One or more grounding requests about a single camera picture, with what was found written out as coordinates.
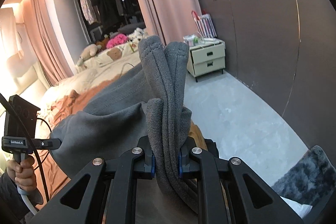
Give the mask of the left hand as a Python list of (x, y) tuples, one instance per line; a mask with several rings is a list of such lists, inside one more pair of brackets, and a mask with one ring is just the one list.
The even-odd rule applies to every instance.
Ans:
[(32, 156), (28, 156), (20, 164), (15, 160), (9, 160), (6, 163), (7, 174), (11, 180), (26, 192), (33, 192), (37, 188), (37, 178), (33, 167), (34, 162), (35, 159)]

